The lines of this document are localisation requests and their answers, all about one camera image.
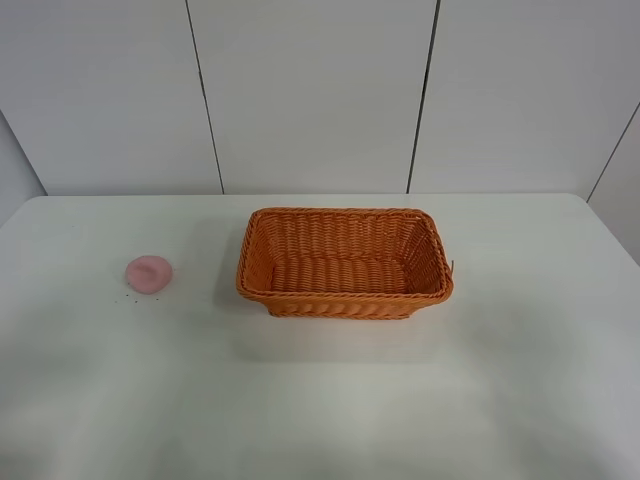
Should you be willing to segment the pink peach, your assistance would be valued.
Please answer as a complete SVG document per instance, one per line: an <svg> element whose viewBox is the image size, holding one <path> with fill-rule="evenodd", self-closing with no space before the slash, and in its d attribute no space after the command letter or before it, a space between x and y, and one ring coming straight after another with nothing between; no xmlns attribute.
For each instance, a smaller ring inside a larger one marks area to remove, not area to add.
<svg viewBox="0 0 640 480"><path fill-rule="evenodd" d="M136 292L151 295L163 290L172 280L173 267L163 257L141 256L126 267L125 280Z"/></svg>

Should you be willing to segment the orange woven basket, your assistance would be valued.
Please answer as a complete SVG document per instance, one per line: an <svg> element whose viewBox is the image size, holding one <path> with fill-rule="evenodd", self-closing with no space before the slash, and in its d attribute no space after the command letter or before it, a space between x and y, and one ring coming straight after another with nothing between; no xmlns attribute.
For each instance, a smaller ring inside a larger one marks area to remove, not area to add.
<svg viewBox="0 0 640 480"><path fill-rule="evenodd" d="M453 288L434 220L410 208L257 210L236 275L238 293L276 317L405 319Z"/></svg>

